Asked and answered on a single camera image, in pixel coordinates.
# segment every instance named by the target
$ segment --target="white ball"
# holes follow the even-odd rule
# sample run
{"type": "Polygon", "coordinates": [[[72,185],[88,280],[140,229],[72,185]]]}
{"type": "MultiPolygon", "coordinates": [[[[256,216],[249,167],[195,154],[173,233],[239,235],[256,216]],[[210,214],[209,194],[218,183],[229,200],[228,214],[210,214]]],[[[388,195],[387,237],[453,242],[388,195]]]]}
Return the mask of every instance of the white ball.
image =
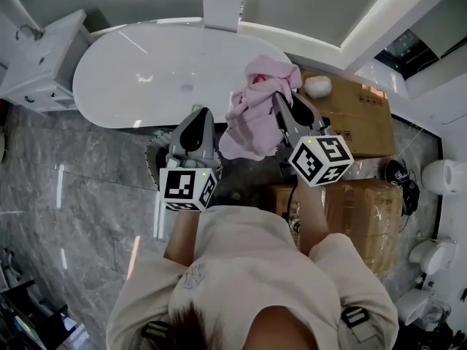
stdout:
{"type": "Polygon", "coordinates": [[[323,75],[310,77],[305,80],[305,93],[311,98],[326,97],[331,93],[331,80],[323,75]]]}

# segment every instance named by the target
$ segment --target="marble floor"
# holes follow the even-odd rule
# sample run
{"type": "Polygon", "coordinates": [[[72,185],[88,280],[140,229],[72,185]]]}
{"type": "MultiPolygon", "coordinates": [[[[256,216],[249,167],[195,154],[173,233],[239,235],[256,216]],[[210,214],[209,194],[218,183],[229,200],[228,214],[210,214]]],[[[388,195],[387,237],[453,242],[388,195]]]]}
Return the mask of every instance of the marble floor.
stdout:
{"type": "MultiPolygon", "coordinates": [[[[438,158],[436,139],[393,121],[401,159],[420,183],[420,168],[438,158]]],[[[155,186],[144,151],[152,136],[99,128],[79,112],[41,116],[13,107],[0,166],[0,246],[15,251],[42,294],[85,325],[80,349],[104,349],[107,318],[126,280],[136,236],[139,253],[163,253],[153,238],[155,186]]],[[[354,167],[377,175],[378,160],[354,167]]],[[[224,164],[218,192],[238,189],[255,203],[254,187],[280,180],[275,162],[224,164]]],[[[401,233],[393,271],[380,276],[393,299],[421,274],[406,261],[418,230],[431,235],[437,197],[421,187],[420,205],[401,233]]]]}

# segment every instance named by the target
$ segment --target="pink towel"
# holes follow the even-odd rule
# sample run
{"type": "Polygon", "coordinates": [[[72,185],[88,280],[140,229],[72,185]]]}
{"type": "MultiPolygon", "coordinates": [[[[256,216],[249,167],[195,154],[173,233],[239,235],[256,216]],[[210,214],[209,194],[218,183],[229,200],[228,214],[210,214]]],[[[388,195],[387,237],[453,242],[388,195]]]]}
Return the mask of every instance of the pink towel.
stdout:
{"type": "Polygon", "coordinates": [[[219,141],[224,158],[262,160],[274,155],[283,135],[272,109],[272,95],[279,91],[292,105],[290,90],[301,86],[297,65],[258,56],[245,69],[247,86],[232,96],[225,115],[227,131],[219,141]]]}

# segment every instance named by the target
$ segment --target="beige shirt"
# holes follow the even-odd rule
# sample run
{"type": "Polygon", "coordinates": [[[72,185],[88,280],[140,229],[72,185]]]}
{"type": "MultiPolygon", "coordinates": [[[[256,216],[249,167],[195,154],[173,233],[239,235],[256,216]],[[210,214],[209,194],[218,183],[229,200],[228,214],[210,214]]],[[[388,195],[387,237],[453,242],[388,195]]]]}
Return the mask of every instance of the beige shirt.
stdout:
{"type": "Polygon", "coordinates": [[[341,347],[338,326],[346,306],[370,313],[386,349],[398,330],[385,288],[348,237],[329,235],[307,257],[281,217],[248,207],[216,206],[201,215],[189,268],[161,257],[138,261],[109,318],[107,348],[130,349],[145,324],[190,301],[204,312],[207,337],[217,321],[223,324],[226,349],[241,349],[253,319],[269,306],[288,308],[319,349],[341,347]]]}

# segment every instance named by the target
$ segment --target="faucet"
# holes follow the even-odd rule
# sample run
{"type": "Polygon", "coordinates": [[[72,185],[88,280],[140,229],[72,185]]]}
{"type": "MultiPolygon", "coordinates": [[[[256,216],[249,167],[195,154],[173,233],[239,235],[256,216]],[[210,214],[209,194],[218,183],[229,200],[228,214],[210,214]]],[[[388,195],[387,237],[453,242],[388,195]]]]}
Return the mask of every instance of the faucet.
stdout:
{"type": "Polygon", "coordinates": [[[31,34],[34,35],[34,41],[36,40],[39,40],[42,38],[42,35],[44,35],[44,30],[36,30],[35,28],[32,28],[30,27],[30,25],[22,25],[21,27],[19,27],[18,30],[16,30],[16,40],[19,40],[20,37],[18,36],[18,34],[20,33],[21,30],[23,30],[24,28],[27,28],[31,34]]]}

